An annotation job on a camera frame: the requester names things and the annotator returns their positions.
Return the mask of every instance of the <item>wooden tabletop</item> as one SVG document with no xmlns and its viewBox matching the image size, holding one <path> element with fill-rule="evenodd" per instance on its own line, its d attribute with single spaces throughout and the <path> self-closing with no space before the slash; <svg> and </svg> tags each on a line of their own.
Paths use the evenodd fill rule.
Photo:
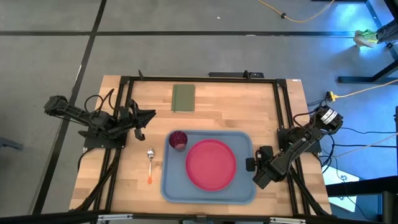
<svg viewBox="0 0 398 224">
<path fill-rule="evenodd" d="M 120 76 L 104 76 L 99 94 L 104 96 L 119 86 Z M 176 83 L 195 85 L 195 112 L 171 112 L 172 89 Z M 292 113 L 307 112 L 307 104 L 300 80 L 287 80 Z M 212 215 L 292 215 L 287 182 L 271 182 L 264 190 L 256 186 L 256 197 L 247 205 L 216 205 L 167 202 L 161 192 L 162 161 L 166 135 L 174 129 L 239 130 L 250 135 L 253 153 L 259 146 L 268 145 L 277 150 L 276 130 L 279 127 L 274 92 L 266 83 L 209 83 L 209 82 L 142 82 L 135 81 L 132 98 L 140 109 L 155 109 L 157 115 L 142 132 L 145 141 L 138 141 L 134 131 L 127 137 L 112 201 L 112 212 L 131 213 L 179 213 Z M 284 99 L 280 99 L 287 118 Z M 112 110 L 107 103 L 103 109 Z M 305 124 L 308 116 L 298 118 Z M 146 151 L 155 149 L 152 162 L 152 184 L 147 184 L 149 160 Z M 88 196 L 98 182 L 104 149 L 94 149 L 82 160 L 76 180 L 70 208 L 76 208 Z M 331 212 L 322 171 L 317 158 L 311 153 L 301 155 L 305 183 L 322 208 Z M 300 191 L 296 186 L 298 209 L 303 213 Z M 101 208 L 104 208 L 103 194 Z"/>
</svg>

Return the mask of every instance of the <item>black metal stand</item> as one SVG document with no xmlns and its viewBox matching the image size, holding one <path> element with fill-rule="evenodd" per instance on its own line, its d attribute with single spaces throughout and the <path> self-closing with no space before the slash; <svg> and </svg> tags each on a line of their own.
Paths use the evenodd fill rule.
<svg viewBox="0 0 398 224">
<path fill-rule="evenodd" d="M 398 106 L 396 106 L 396 114 L 394 115 L 394 121 L 396 122 L 396 132 L 398 133 Z M 396 137 L 396 144 L 398 147 L 398 136 Z M 398 148 L 397 148 L 397 173 L 398 173 Z"/>
<path fill-rule="evenodd" d="M 18 144 L 14 141 L 10 141 L 8 139 L 0 137 L 0 147 L 11 147 L 14 149 L 22 149 L 23 145 Z"/>
<path fill-rule="evenodd" d="M 388 78 L 389 75 L 398 70 L 398 60 L 392 62 L 386 68 L 372 77 L 338 77 L 339 83 L 367 83 L 367 84 L 385 84 L 396 80 L 397 78 Z"/>
<path fill-rule="evenodd" d="M 398 176 L 381 177 L 357 182 L 331 184 L 326 186 L 329 197 L 361 194 L 381 194 L 383 191 L 398 194 Z"/>
</svg>

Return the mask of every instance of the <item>green notebook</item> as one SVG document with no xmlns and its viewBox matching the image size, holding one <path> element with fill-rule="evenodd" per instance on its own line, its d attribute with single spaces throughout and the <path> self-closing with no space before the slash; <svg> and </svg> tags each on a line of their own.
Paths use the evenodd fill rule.
<svg viewBox="0 0 398 224">
<path fill-rule="evenodd" d="M 178 84 L 173 86 L 172 111 L 193 112 L 195 110 L 195 86 Z"/>
</svg>

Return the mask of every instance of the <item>concrete floor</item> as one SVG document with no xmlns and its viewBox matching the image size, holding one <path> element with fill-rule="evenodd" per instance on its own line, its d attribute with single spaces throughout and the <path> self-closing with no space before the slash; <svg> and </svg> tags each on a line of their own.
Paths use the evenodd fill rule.
<svg viewBox="0 0 398 224">
<path fill-rule="evenodd" d="M 267 0 L 295 19 L 319 11 L 325 2 Z M 383 24 L 392 16 L 380 0 L 371 0 Z M 0 0 L 0 30 L 91 30 L 100 0 Z M 376 29 L 363 3 L 335 3 L 305 24 L 282 20 L 257 1 L 108 1 L 99 30 L 266 30 L 354 31 Z M 0 136 L 25 145 L 22 151 L 0 149 L 0 217 L 29 213 L 59 120 L 43 113 L 51 95 L 68 96 L 87 37 L 0 37 Z M 326 91 L 344 95 L 372 85 L 336 82 L 340 75 L 371 76 L 393 61 L 383 45 L 358 49 L 351 39 L 336 37 L 97 37 L 77 106 L 98 92 L 103 75 L 203 76 L 208 72 L 264 72 L 267 78 L 302 79 L 307 101 Z M 360 131 L 395 131 L 396 86 L 386 86 L 333 103 L 344 126 Z M 83 139 L 71 124 L 44 207 L 45 213 L 68 210 Z M 385 135 L 341 130 L 337 144 L 367 144 Z M 322 140 L 330 150 L 330 140 Z M 385 142 L 394 145 L 395 140 Z M 349 150 L 337 147 L 336 154 Z M 364 149 L 339 158 L 338 167 L 365 179 L 397 174 L 393 149 Z M 375 197 L 359 197 L 369 217 Z M 340 217 L 364 219 L 359 211 Z"/>
</svg>

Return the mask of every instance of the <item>pink plate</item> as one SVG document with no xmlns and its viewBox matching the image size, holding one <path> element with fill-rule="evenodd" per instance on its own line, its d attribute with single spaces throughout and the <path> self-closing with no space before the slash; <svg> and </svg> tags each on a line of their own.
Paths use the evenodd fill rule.
<svg viewBox="0 0 398 224">
<path fill-rule="evenodd" d="M 189 179 L 202 190 L 217 191 L 234 179 L 236 159 L 232 150 L 215 139 L 196 143 L 187 155 L 185 168 Z"/>
</svg>

